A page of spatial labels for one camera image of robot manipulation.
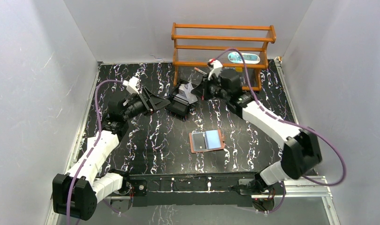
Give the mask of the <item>black VIP card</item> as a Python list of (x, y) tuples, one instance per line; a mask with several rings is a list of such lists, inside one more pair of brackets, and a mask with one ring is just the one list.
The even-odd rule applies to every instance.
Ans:
[(207, 150), (207, 144), (205, 140), (205, 133), (191, 133), (192, 138), (192, 150), (194, 152)]

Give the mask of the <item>brown leather card holder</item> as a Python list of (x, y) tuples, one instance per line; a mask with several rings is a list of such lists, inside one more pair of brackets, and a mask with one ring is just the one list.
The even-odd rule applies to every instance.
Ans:
[(190, 150), (192, 153), (203, 153), (203, 152), (209, 152), (209, 151), (216, 151), (216, 150), (223, 150), (225, 147), (225, 138), (221, 133), (220, 129), (217, 130), (208, 130), (204, 131), (205, 133), (205, 140), (207, 144), (207, 150), (205, 151), (199, 151), (194, 152), (192, 150), (192, 138), (191, 133), (189, 133), (189, 141), (190, 141)]

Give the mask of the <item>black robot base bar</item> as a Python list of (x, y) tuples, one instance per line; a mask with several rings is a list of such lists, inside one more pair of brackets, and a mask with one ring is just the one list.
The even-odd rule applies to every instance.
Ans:
[(155, 205), (234, 205), (271, 210), (285, 192), (282, 182), (267, 186), (256, 172), (187, 174), (128, 174), (126, 190), (111, 193), (110, 203), (128, 201), (132, 207)]

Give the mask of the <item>grey card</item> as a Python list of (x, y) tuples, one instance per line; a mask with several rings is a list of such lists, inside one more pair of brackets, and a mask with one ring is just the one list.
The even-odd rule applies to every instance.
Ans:
[(187, 101), (189, 104), (193, 104), (198, 100), (197, 96), (191, 93), (193, 89), (192, 83), (182, 83), (178, 88), (178, 94), (176, 96)]

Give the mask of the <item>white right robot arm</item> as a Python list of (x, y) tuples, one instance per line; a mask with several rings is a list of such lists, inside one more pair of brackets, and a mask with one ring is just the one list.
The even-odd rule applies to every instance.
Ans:
[(317, 136), (275, 116), (251, 93), (242, 89), (239, 76), (208, 79), (205, 75), (191, 93), (203, 100), (214, 97), (224, 100), (232, 113), (258, 127), (281, 147), (280, 161), (255, 175), (255, 187), (259, 193), (268, 194), (279, 181), (299, 179), (322, 161)]

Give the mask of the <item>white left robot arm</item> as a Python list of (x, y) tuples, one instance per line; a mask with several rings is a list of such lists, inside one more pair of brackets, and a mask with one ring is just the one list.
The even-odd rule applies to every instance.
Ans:
[(55, 213), (89, 220), (97, 204), (112, 193), (127, 195), (136, 189), (129, 173), (111, 169), (97, 178), (102, 165), (120, 144), (129, 128), (129, 121), (143, 114), (150, 116), (170, 104), (168, 99), (152, 94), (147, 88), (131, 93), (120, 101), (110, 102), (101, 117), (101, 131), (94, 137), (90, 148), (65, 173), (52, 181), (53, 210)]

